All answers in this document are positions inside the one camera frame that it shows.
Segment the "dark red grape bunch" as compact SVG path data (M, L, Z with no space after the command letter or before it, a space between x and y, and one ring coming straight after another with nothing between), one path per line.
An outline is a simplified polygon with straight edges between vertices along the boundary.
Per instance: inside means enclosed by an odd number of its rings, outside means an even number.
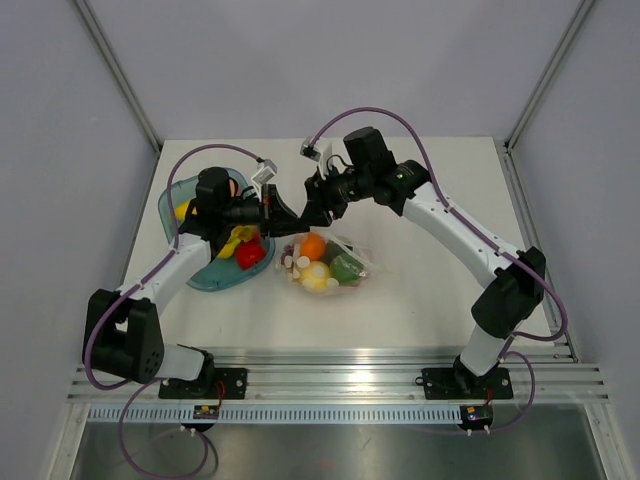
M299 243L286 244L280 257L280 264L286 269L293 269L300 258Z

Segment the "orange fruit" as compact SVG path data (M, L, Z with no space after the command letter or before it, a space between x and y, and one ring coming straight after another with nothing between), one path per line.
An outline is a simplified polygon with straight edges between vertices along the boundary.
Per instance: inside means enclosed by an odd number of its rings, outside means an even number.
M311 261L319 260L325 251L326 241L320 234L309 232L301 241L300 255L307 257Z

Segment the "clear dotted zip bag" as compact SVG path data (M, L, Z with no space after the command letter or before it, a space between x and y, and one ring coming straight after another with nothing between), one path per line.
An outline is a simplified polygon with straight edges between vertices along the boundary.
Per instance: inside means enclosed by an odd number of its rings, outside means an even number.
M318 295L351 292L380 270L371 250L330 231L296 234L276 256L289 284Z

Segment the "dark green avocado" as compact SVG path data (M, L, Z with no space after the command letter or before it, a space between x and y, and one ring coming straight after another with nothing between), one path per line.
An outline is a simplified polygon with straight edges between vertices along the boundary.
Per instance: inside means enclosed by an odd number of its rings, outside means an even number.
M331 276L341 286L356 285L366 274L363 264L346 253L336 256L329 268Z

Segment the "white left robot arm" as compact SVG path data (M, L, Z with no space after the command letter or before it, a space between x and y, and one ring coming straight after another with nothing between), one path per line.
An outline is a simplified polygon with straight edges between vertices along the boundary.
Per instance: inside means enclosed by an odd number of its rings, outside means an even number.
M195 398L215 388L216 374L204 356L187 347L167 347L160 315L182 286L219 255L237 226L255 226L267 237L306 232L310 226L267 184L260 195L233 192L235 181L221 167L203 170L185 219L160 262L130 286L97 290L89 299L83 364L89 382L107 391L135 382L148 384L165 370L181 379Z

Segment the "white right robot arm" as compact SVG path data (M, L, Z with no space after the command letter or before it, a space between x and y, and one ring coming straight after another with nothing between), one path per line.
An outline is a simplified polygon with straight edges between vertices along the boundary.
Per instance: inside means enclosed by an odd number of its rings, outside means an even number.
M483 292L471 307L475 327L454 362L453 380L463 395L478 395L488 386L508 338L543 299L544 254L535 247L519 250L466 217L437 191L425 166L397 162L377 129L356 130L343 143L350 159L343 170L334 167L331 146L321 147L313 139L302 144L301 155L317 163L305 182L303 222L328 227L349 204L373 199L427 231L465 265Z

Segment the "bright red apple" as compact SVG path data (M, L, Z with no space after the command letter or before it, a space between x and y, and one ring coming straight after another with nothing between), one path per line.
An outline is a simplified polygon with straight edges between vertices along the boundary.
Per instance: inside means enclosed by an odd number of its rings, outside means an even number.
M244 242L235 250L236 263L243 271L259 264L265 256L266 249L258 241Z

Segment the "teal plastic fruit basket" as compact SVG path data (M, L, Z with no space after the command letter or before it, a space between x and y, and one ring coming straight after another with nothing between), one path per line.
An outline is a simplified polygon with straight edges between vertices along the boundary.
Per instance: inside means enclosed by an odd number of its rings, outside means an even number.
M198 176L195 175L184 180L177 180L172 184L171 196L175 208L195 197L197 180ZM166 191L160 194L157 205L165 237L167 242L172 244L177 229L171 222ZM253 267L242 270L234 256L226 259L216 258L212 263L194 274L187 281L187 285L195 290L215 292L229 289L248 281L265 270L274 257L276 251L276 241L274 239L262 239L261 245L266 250L266 256Z

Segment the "yellow mango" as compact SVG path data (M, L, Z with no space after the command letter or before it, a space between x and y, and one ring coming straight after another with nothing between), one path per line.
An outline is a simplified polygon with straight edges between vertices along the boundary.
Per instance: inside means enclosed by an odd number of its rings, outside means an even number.
M182 223L185 220L189 205L190 202L186 201L174 208L174 214L179 223Z

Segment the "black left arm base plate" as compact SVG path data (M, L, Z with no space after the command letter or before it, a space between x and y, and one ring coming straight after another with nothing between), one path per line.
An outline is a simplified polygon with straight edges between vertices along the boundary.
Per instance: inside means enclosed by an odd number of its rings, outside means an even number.
M159 387L163 400L244 400L249 371L246 368L215 367L211 374L193 381L169 379Z

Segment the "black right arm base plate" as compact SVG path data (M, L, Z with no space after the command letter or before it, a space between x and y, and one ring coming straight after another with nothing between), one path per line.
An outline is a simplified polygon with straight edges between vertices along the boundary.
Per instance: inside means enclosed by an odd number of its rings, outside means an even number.
M429 367L421 370L414 383L426 400L511 400L514 398L509 371L494 367L477 377L463 367Z

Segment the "left aluminium frame post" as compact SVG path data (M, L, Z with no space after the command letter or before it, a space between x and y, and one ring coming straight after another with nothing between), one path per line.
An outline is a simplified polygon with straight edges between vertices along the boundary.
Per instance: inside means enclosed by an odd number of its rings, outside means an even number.
M71 7L76 12L79 21L85 28L91 43L94 45L98 56L105 65L109 75L122 96L133 120L141 131L147 144L150 146L156 158L160 157L163 141L153 127L145 109L140 102L129 78L118 59L116 51L102 26L93 6L87 0L71 0Z

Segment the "aluminium frame post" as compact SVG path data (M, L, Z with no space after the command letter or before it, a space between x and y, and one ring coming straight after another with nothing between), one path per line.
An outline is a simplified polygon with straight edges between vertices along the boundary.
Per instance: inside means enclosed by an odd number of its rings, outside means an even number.
M102 26L93 6L87 0L71 0L71 7L76 12L79 21L85 28L91 43L94 45L98 56L105 65L109 75L122 96L133 120L141 131L147 144L150 146L156 158L160 157L163 141L153 127L145 109L140 102L129 78L118 59L116 51Z
M582 30L598 4L599 1L597 0L581 0L578 3L521 110L515 125L505 139L504 148L507 153L512 154L519 141L524 137L527 128L542 106L553 83L560 74L564 63L568 59L574 44L577 42Z

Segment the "aluminium table rail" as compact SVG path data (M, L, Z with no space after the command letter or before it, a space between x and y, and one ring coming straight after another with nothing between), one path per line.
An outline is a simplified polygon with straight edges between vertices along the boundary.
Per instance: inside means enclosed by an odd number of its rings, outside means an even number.
M538 404L606 404L608 390L595 364L581 363L565 344L520 346L505 364L514 402L536 389ZM410 404L425 400L415 379L427 367L452 364L457 351L441 348L212 349L219 367L248 371L248 404Z

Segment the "right aluminium frame post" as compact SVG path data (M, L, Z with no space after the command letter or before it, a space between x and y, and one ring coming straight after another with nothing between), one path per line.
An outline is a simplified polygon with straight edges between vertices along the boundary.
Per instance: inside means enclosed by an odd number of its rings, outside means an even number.
M577 42L582 30L598 4L599 1L597 0L581 0L578 3L521 110L515 125L505 139L504 148L507 153L512 154L519 141L524 137L527 128L542 106L553 83L560 74L564 63L568 59L574 44Z

